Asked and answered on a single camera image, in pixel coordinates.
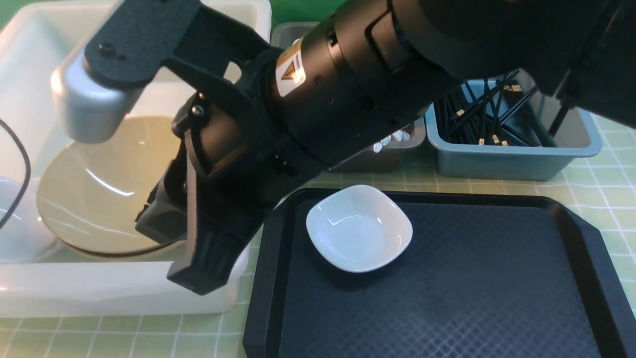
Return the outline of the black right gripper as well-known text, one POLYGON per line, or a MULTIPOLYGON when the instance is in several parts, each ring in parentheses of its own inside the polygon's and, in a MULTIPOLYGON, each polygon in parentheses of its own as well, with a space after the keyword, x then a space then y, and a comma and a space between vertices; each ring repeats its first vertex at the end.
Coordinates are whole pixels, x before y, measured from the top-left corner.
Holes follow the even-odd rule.
POLYGON ((135 80, 166 66, 197 93, 173 121, 177 156, 136 230, 186 252, 167 279, 198 295, 229 281, 273 204, 328 170, 327 50, 145 51, 135 80))

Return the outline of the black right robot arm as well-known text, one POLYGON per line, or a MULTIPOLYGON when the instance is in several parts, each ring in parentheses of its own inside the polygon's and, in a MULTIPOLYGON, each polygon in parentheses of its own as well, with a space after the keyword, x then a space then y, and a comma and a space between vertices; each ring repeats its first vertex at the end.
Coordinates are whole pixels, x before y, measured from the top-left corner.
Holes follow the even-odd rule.
POLYGON ((153 70, 197 93, 139 224, 186 234, 167 278, 227 283, 279 201, 470 79, 522 69, 542 93, 635 126, 633 0, 349 0, 282 50, 199 0, 158 5, 153 70))

